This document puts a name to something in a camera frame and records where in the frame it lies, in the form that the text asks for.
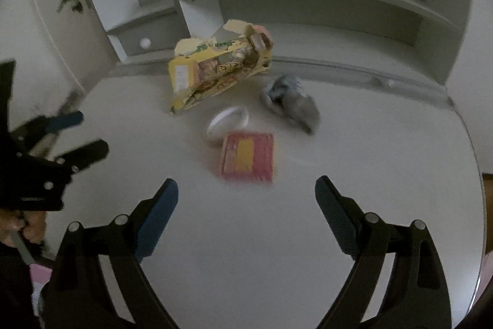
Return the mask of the person left hand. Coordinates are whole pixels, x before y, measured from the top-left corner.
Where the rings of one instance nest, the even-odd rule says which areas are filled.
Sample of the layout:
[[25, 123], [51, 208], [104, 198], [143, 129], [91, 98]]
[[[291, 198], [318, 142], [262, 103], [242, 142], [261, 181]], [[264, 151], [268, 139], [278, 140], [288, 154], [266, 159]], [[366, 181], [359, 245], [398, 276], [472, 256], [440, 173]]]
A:
[[27, 211], [21, 216], [19, 211], [1, 210], [1, 242], [14, 247], [11, 233], [19, 232], [31, 243], [41, 243], [46, 233], [46, 219], [45, 211]]

